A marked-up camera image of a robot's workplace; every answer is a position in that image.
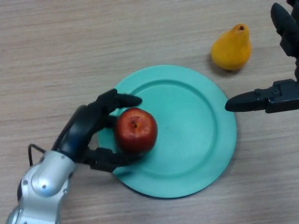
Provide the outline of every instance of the black wire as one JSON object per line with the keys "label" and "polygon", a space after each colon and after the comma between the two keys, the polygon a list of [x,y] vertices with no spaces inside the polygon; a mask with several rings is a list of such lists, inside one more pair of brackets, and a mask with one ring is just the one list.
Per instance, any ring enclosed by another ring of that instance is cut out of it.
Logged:
{"label": "black wire", "polygon": [[29,165],[32,166],[33,165],[33,161],[32,161],[32,150],[31,148],[36,149],[37,151],[41,152],[41,153],[45,153],[46,150],[40,148],[39,146],[35,145],[35,144],[30,144],[28,146],[28,157],[29,157]]}

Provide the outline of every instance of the apple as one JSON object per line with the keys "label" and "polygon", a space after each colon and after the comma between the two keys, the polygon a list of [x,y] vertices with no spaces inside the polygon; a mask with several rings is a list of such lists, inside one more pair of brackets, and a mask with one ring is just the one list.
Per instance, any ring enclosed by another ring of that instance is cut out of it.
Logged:
{"label": "apple", "polygon": [[158,127],[154,117],[139,108],[125,110],[117,119],[114,129],[115,141],[126,153],[150,151],[157,140]]}

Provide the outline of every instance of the robotic hand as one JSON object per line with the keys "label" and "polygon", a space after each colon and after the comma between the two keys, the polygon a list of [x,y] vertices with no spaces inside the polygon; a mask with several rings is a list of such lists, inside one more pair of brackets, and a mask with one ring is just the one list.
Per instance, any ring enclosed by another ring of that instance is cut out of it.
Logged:
{"label": "robotic hand", "polygon": [[[138,155],[115,154],[107,148],[91,150],[88,144],[96,132],[115,125],[116,117],[109,115],[116,108],[138,106],[142,99],[119,94],[112,89],[97,100],[80,106],[50,151],[30,144],[30,169],[17,190],[18,206],[10,213],[6,224],[59,224],[61,203],[70,189],[70,178],[78,163],[91,169],[113,172],[117,167],[130,165],[141,159]],[[43,153],[33,165],[31,148]]]}
{"label": "robotic hand", "polygon": [[276,113],[299,109],[299,0],[287,0],[293,7],[291,15],[278,3],[271,8],[272,22],[281,36],[284,52],[296,58],[296,80],[276,81],[268,89],[256,89],[227,101],[225,109],[231,112],[265,110]]}

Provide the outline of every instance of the wood grain surface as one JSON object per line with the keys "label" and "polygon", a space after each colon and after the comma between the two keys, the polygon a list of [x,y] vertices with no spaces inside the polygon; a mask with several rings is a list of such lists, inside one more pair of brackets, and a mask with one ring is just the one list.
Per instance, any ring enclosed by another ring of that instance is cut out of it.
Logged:
{"label": "wood grain surface", "polygon": [[[50,149],[75,109],[130,73],[157,64],[197,70],[228,98],[294,78],[279,46],[274,0],[1,0],[0,223],[17,205],[29,143]],[[289,12],[285,0],[277,0]],[[215,39],[237,23],[252,56],[237,74],[211,64]],[[177,200],[147,198],[110,174],[79,166],[63,224],[297,224],[298,111],[237,113],[230,166],[211,186]],[[41,155],[34,154],[35,161]]]}

